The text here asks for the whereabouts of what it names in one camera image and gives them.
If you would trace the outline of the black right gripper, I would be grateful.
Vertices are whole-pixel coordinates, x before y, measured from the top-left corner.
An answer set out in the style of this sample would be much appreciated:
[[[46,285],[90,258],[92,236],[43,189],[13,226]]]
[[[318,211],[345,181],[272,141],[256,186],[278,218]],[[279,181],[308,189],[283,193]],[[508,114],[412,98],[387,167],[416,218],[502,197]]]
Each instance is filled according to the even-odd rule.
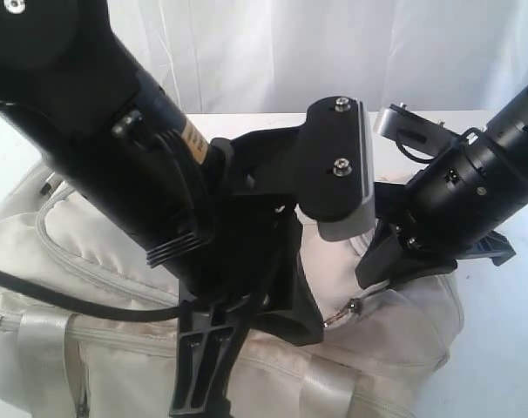
[[[438,232],[429,221],[415,221],[402,184],[376,182],[375,200],[376,228],[355,268],[362,289],[384,281],[394,287],[452,273],[459,260],[489,259],[494,266],[502,266],[515,256],[510,241],[496,231],[462,246]]]

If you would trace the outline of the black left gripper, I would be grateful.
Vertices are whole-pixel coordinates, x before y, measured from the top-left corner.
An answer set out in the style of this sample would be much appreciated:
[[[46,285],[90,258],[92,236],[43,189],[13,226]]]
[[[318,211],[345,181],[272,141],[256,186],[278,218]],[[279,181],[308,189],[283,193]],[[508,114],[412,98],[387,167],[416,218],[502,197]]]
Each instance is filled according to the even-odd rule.
[[[189,309],[178,318],[171,417],[231,415],[227,388],[250,330],[297,347],[323,338],[322,315],[301,261],[294,134],[212,142],[205,169],[211,241],[179,258]]]

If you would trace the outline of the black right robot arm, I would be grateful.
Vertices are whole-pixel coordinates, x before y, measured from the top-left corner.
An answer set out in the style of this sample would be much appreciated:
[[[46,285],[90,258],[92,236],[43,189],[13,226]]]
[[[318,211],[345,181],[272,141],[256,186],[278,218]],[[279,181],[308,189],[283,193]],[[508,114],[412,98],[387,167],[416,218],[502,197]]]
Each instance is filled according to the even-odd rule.
[[[360,287],[514,256],[498,227],[528,204],[528,85],[481,129],[457,133],[401,105],[382,109],[375,129],[421,169],[404,184],[376,183],[377,225],[355,270]]]

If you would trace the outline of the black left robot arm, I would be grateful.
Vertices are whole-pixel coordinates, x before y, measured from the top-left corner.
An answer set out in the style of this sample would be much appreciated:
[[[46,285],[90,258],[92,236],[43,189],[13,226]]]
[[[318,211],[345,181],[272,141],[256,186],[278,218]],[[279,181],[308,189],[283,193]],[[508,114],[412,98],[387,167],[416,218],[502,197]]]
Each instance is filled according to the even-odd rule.
[[[178,322],[172,417],[228,417],[249,332],[322,339],[302,269],[295,128],[205,139],[112,30],[104,1],[0,1],[0,115],[179,280],[159,310],[99,305],[0,271],[0,287],[103,320]]]

